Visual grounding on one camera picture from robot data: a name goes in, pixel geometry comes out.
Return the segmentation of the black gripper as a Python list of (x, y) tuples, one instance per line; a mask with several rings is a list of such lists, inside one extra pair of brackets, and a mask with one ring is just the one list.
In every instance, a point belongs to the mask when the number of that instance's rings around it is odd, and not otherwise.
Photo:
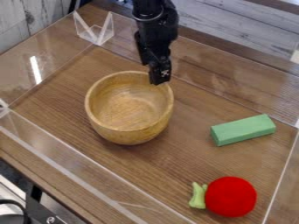
[(150, 67), (150, 83), (161, 85), (171, 80), (170, 45), (178, 38), (178, 17), (137, 20), (135, 43), (143, 65)]

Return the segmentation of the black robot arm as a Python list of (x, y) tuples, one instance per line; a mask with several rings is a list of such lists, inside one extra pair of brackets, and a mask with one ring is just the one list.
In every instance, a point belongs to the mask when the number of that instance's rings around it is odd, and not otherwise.
[(150, 67), (150, 83), (171, 80), (171, 43), (178, 39), (179, 15), (173, 0), (133, 0), (138, 30), (135, 44), (142, 64)]

